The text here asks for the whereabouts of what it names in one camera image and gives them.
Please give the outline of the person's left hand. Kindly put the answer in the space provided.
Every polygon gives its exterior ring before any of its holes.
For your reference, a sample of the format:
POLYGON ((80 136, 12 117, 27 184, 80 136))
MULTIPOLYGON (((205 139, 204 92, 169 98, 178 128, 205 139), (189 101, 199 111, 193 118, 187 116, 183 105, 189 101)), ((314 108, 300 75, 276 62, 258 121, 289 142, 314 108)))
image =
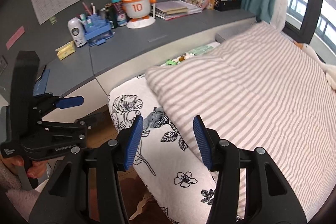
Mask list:
MULTIPOLYGON (((15 156, 10 158, 3 158, 1 156, 1 162, 5 167, 13 174, 18 174, 17 166, 25 166, 25 162, 21 156, 15 156)), ((41 178, 47 170, 48 161, 33 161, 32 166, 26 171, 29 178, 41 178)))

